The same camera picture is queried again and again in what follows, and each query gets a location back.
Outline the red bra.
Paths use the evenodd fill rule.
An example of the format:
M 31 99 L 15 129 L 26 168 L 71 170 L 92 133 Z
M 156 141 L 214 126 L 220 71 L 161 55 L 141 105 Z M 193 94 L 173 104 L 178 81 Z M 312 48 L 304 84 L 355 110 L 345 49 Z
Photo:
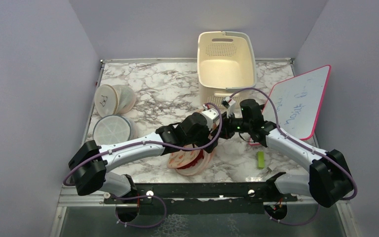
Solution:
M 193 167 L 195 166 L 200 160 L 203 160 L 204 159 L 204 154 L 203 152 L 200 152 L 197 157 L 191 161 L 190 163 L 188 163 L 187 165 L 184 165 L 184 166 L 181 166 L 177 169 L 187 169 L 187 168 L 190 168 L 190 167 Z

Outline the peach floral mesh laundry bag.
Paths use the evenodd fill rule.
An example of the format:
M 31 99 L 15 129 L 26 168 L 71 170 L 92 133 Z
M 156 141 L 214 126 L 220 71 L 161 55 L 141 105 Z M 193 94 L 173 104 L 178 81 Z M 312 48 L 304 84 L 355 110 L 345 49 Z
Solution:
M 177 169 L 193 161 L 200 152 L 203 152 L 204 159 L 200 160 L 195 166 L 187 169 Z M 208 167 L 211 160 L 215 156 L 215 153 L 216 149 L 214 149 L 211 153 L 208 153 L 204 150 L 174 152 L 170 154 L 166 166 L 169 169 L 175 170 L 178 174 L 182 176 L 194 176 L 201 173 Z

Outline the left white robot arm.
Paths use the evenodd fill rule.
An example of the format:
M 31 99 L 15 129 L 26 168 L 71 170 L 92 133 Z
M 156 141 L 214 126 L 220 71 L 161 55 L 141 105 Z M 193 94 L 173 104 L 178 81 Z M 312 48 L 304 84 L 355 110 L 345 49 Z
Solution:
M 182 122 L 158 128 L 146 136 L 112 145 L 85 142 L 69 161 L 65 186 L 76 188 L 79 196 L 99 191 L 108 184 L 108 174 L 115 168 L 143 158 L 159 157 L 177 151 L 212 152 L 217 144 L 222 114 L 215 110 L 193 113 Z

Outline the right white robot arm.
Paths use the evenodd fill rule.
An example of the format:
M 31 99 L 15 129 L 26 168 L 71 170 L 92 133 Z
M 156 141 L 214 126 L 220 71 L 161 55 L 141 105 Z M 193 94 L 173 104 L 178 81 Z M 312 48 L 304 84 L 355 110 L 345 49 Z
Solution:
M 241 118 L 233 114 L 235 100 L 226 97 L 222 105 L 227 111 L 222 114 L 221 138 L 247 133 L 253 142 L 279 151 L 308 172 L 307 175 L 280 172 L 269 178 L 265 187 L 269 200 L 277 201 L 285 194 L 294 194 L 312 197 L 319 205 L 331 207 L 347 199 L 349 193 L 355 193 L 355 184 L 340 151 L 318 149 L 294 138 L 276 123 L 264 120 L 262 106 L 254 99 L 240 102 Z

